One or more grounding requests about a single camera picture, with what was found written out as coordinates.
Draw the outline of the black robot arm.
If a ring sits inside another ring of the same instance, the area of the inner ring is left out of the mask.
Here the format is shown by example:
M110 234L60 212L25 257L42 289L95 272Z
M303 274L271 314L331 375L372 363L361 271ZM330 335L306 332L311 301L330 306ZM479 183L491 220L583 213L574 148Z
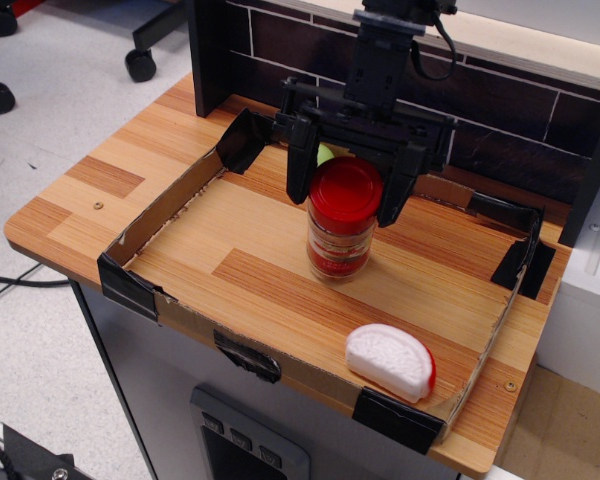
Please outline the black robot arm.
M353 14L360 26L344 87L284 81L273 131L288 146L286 193L294 203L308 195L320 142L345 147L380 171L380 227L396 222L420 176L444 170L456 120L397 98L407 65L427 75L416 37L429 26L442 31L441 15L456 11L453 1L366 1Z

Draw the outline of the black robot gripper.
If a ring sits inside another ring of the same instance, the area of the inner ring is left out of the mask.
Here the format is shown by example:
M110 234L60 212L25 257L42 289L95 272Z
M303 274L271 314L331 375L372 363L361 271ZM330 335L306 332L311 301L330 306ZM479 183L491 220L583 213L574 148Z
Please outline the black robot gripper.
M429 76L417 42L427 26L363 22L343 86L284 81L272 137L288 144L286 192L294 204L308 195L320 141L347 147L390 169L376 214L379 227L396 222L422 173L446 167L456 121L398 101L406 67Z

